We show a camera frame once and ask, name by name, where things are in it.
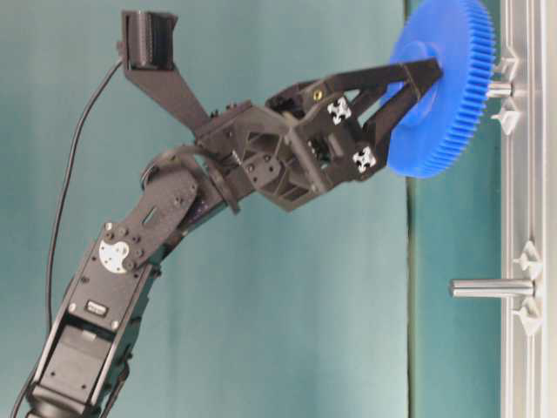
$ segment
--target blue gear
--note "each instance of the blue gear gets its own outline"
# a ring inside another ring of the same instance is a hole
[[[436,57],[443,77],[393,130],[387,164],[397,173],[432,177],[464,151],[485,109],[495,35],[480,0],[426,0],[410,17],[391,63]],[[383,103],[400,84],[391,84]]]

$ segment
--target gear teeth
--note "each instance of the gear teeth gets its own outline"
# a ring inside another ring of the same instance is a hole
[[[464,97],[451,127],[439,149],[425,162],[422,174],[431,177],[451,166],[468,145],[486,108],[487,90],[495,62],[493,23],[479,0],[460,0],[472,32],[470,71],[467,74]]]

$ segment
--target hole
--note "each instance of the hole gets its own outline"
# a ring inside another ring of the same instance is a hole
[[[147,225],[149,222],[151,222],[153,220],[153,217],[155,216],[155,213],[157,213],[157,207],[153,206],[153,208],[149,211],[149,213],[147,213],[147,216],[145,216],[145,218],[143,219],[143,222],[141,222],[143,225]]]

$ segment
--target screw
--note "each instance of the screw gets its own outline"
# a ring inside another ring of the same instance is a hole
[[[134,268],[136,268],[136,262],[134,260],[127,260],[124,262],[124,268],[128,272],[132,271]]]
[[[120,226],[117,231],[118,236],[125,237],[128,234],[128,228],[125,226]]]
[[[313,92],[313,101],[318,102],[323,98],[323,92],[321,90],[316,90]]]

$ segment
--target teal backdrop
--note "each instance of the teal backdrop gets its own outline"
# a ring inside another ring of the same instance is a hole
[[[70,136],[116,60],[124,8],[179,15],[175,58],[208,110],[383,64],[404,20],[402,0],[3,2],[1,416],[43,341],[44,268]],[[146,163],[190,140],[115,76],[78,150],[55,306],[102,223],[138,200]],[[242,208],[164,264],[113,416],[406,417],[405,180],[385,171],[292,214],[259,197]]]

